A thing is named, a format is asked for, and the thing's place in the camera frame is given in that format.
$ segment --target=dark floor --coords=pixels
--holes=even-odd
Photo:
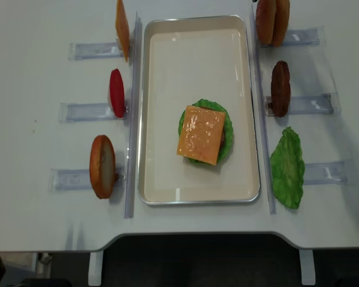
[[[316,286],[359,278],[359,250],[314,251],[314,259]],[[88,286],[88,267],[89,254],[53,254],[51,276]],[[102,270],[103,287],[302,286],[298,250],[273,235],[124,237],[104,252]]]

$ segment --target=green lettuce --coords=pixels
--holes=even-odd
[[[212,109],[213,111],[226,113],[225,123],[223,125],[223,129],[225,131],[225,143],[221,147],[220,152],[218,153],[217,163],[219,163],[221,160],[223,160],[228,155],[229,151],[231,150],[231,148],[233,146],[234,131],[233,131],[232,121],[230,120],[230,116],[221,105],[217,104],[216,102],[210,102],[209,100],[201,99],[198,102],[196,102],[195,104],[193,104],[193,106],[199,106],[201,108],[209,108],[209,109]],[[185,111],[182,113],[182,116],[179,119],[179,125],[178,125],[178,134],[179,135],[181,135],[182,126],[184,125],[184,119],[185,119]],[[201,161],[194,160],[192,158],[189,158],[189,160],[192,163],[203,163]]]
[[[291,127],[282,134],[270,157],[273,192],[284,206],[297,209],[303,196],[305,163],[298,134]]]

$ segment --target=red tomato slice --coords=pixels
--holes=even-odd
[[[125,92],[121,73],[118,69],[113,70],[110,74],[109,92],[115,116],[123,118],[125,112]]]

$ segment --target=acrylic divider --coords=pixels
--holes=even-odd
[[[118,180],[115,187],[124,187],[125,206],[124,217],[133,217],[135,193],[136,147],[138,140],[138,106],[141,74],[141,41],[142,23],[136,13],[133,38],[130,39],[130,61],[133,62],[132,94],[126,100],[124,118],[114,116],[109,103],[62,103],[60,106],[59,122],[72,123],[83,121],[125,120],[129,123],[129,143],[126,151],[126,166],[116,167]],[[102,59],[107,57],[123,57],[117,43],[102,44],[71,44],[69,46],[69,60]],[[88,190],[90,185],[89,170],[52,169],[50,173],[49,189],[52,191]]]
[[[252,52],[255,62],[255,82],[260,107],[260,128],[263,144],[264,169],[267,183],[267,195],[269,200],[269,211],[276,213],[275,198],[272,191],[272,179],[270,168],[269,142],[267,134],[267,119],[273,117],[271,110],[271,97],[263,93],[262,74],[260,63],[260,49],[270,48],[259,43],[255,31],[255,7],[252,6],[250,13],[250,27],[252,39]],[[288,30],[282,46],[316,46],[325,45],[323,28],[310,28],[305,30]],[[291,97],[288,115],[339,115],[341,112],[339,97],[336,91],[319,95],[305,95]],[[306,163],[304,185],[319,184],[346,184],[348,183],[346,161],[331,163]]]

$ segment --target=orange cheese slice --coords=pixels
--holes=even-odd
[[[115,15],[115,29],[120,40],[125,60],[129,57],[129,25],[127,23],[124,3],[117,0],[117,12]]]
[[[217,164],[226,113],[187,106],[177,154]]]

